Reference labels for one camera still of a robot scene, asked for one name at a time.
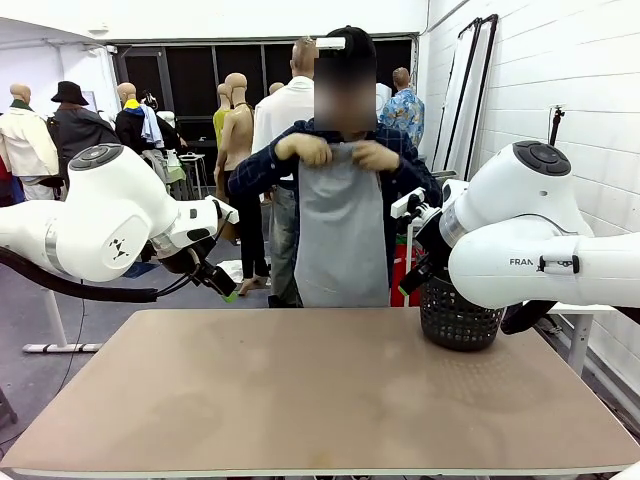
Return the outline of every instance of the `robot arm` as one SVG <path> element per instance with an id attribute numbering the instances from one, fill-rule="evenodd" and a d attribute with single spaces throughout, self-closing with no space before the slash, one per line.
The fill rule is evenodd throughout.
<path id="1" fill-rule="evenodd" d="M 205 257 L 219 219 L 238 221 L 235 209 L 211 197 L 174 200 L 153 170 L 122 145 L 84 150 L 69 163 L 69 177 L 73 188 L 65 202 L 0 209 L 0 247 L 48 272 L 106 282 L 125 273 L 150 241 L 172 272 L 198 267 L 194 282 L 225 296 L 233 291 L 233 282 Z"/>
<path id="2" fill-rule="evenodd" d="M 502 149 L 471 182 L 445 183 L 442 210 L 422 208 L 429 220 L 416 239 L 426 256 L 400 286 L 411 293 L 448 267 L 472 303 L 500 308 L 530 301 L 512 319 L 520 325 L 503 322 L 509 333 L 533 325 L 558 301 L 612 305 L 638 321 L 640 234 L 593 238 L 570 172 L 559 150 L 520 142 Z"/>

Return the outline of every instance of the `white shirt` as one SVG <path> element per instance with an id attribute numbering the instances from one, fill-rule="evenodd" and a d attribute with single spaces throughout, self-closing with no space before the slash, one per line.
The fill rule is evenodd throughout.
<path id="1" fill-rule="evenodd" d="M 58 174 L 58 154 L 47 124 L 31 110 L 11 107 L 0 117 L 0 156 L 16 177 Z"/>
<path id="2" fill-rule="evenodd" d="M 293 77 L 288 85 L 256 105 L 251 153 L 262 150 L 296 121 L 311 118 L 313 80 L 308 77 Z M 293 180 L 293 176 L 283 180 Z"/>

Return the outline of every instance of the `black basket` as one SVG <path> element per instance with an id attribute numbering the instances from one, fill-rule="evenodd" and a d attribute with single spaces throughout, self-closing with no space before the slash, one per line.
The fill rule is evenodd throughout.
<path id="1" fill-rule="evenodd" d="M 487 348 L 498 333 L 504 309 L 491 310 L 465 300 L 451 282 L 432 277 L 421 287 L 420 322 L 425 336 L 459 351 Z"/>

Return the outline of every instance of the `blue plaid shirt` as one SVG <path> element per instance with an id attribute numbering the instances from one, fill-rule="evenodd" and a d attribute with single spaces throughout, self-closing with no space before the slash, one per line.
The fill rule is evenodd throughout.
<path id="1" fill-rule="evenodd" d="M 294 184 L 298 183 L 298 160 L 293 156 L 289 160 L 279 160 L 275 147 L 278 142 L 292 133 L 306 133 L 324 138 L 328 143 L 340 143 L 344 139 L 338 132 L 318 132 L 314 129 L 313 119 L 298 121 L 271 144 L 254 153 L 240 163 L 229 179 L 229 192 L 232 195 L 259 195 L 276 185 L 281 177 L 293 174 Z M 378 123 L 375 132 L 369 132 L 367 140 L 375 140 L 389 150 L 400 155 L 400 166 L 395 172 L 380 172 L 380 186 L 384 208 L 384 231 L 387 249 L 387 267 L 389 278 L 393 267 L 396 248 L 396 222 L 391 218 L 391 204 L 403 195 L 423 187 L 431 206 L 442 206 L 442 189 L 422 159 L 418 150 L 406 132 L 389 128 Z"/>
<path id="2" fill-rule="evenodd" d="M 424 103 L 410 88 L 400 90 L 384 106 L 380 121 L 409 134 L 417 148 L 424 134 Z"/>

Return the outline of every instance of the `hawaiian shirt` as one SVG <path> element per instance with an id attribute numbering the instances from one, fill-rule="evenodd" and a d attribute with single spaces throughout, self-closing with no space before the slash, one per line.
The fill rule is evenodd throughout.
<path id="1" fill-rule="evenodd" d="M 424 133 L 424 103 L 410 88 L 400 90 L 384 106 L 380 122 L 388 127 L 407 132 L 418 148 Z"/>

